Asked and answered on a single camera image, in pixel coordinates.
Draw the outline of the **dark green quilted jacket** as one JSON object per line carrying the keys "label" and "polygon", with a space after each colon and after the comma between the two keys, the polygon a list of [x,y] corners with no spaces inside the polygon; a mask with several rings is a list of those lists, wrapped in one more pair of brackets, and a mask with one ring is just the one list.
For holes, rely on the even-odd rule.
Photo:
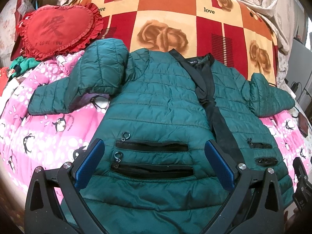
{"label": "dark green quilted jacket", "polygon": [[199,233],[225,202],[205,157],[209,140],[249,169],[273,168],[282,207],[293,182],[262,119],[294,99],[262,74],[245,79],[211,54],[129,52],[118,39],[92,43],[68,77],[39,86],[32,116],[73,113],[86,95],[111,100],[93,135],[105,153],[82,198],[109,233]]}

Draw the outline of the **pink penguin bedsheet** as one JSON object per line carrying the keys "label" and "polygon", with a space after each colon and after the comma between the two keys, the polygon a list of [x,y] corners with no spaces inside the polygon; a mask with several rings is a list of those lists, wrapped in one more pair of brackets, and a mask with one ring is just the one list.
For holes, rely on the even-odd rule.
{"label": "pink penguin bedsheet", "polygon": [[[85,50],[66,57],[71,72],[84,53]],[[66,115],[28,113],[31,97],[39,86],[68,77],[71,72],[63,72],[57,60],[51,65],[42,63],[23,81],[19,93],[10,98],[1,118],[1,152],[13,172],[21,172],[23,155],[34,164],[48,167],[95,140],[93,135],[108,109],[110,95],[86,95],[78,109]],[[282,157],[288,166],[290,153],[282,153]]]}

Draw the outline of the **brown wallet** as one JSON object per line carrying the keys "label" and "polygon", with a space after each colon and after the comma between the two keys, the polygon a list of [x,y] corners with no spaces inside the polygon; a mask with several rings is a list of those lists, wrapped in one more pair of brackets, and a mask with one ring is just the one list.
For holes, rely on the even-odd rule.
{"label": "brown wallet", "polygon": [[308,120],[302,113],[298,114],[298,129],[301,132],[302,136],[306,138],[308,136]]}

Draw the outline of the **grey cabinet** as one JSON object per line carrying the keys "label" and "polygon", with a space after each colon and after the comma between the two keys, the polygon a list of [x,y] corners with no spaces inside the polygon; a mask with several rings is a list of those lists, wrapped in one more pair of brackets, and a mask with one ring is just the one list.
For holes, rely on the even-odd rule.
{"label": "grey cabinet", "polygon": [[296,39],[292,43],[286,81],[298,101],[311,77],[311,50]]}

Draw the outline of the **green cloth by pillow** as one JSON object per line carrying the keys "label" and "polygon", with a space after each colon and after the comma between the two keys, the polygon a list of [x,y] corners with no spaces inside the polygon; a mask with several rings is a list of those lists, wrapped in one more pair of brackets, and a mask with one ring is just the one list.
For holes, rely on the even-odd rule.
{"label": "green cloth by pillow", "polygon": [[13,60],[10,65],[11,75],[10,78],[19,77],[25,74],[28,70],[35,68],[40,64],[40,61],[36,61],[34,58],[24,58],[22,56]]}

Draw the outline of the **red heart ruffled pillow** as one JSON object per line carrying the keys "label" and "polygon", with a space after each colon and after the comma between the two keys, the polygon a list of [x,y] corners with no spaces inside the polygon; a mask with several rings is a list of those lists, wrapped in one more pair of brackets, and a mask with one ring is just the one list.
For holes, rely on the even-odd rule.
{"label": "red heart ruffled pillow", "polygon": [[104,27],[98,7],[45,5],[26,14],[16,30],[21,55],[43,61],[52,56],[76,53],[99,39]]}

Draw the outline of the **beige curtain right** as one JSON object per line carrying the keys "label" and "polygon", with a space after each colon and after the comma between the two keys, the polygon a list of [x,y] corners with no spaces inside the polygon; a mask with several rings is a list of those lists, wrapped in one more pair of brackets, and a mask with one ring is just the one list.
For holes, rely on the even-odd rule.
{"label": "beige curtain right", "polygon": [[293,39],[306,38],[307,16],[299,0],[243,0],[277,29],[279,50],[289,55]]}

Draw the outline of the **red orange rose blanket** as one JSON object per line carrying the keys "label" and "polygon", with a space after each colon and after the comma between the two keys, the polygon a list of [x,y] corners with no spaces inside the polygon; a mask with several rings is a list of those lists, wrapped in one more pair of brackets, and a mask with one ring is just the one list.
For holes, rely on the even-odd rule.
{"label": "red orange rose blanket", "polygon": [[76,0],[89,3],[104,19],[103,38],[121,39],[129,51],[175,49],[186,58],[210,53],[246,79],[261,73],[276,84],[276,35],[239,0]]}

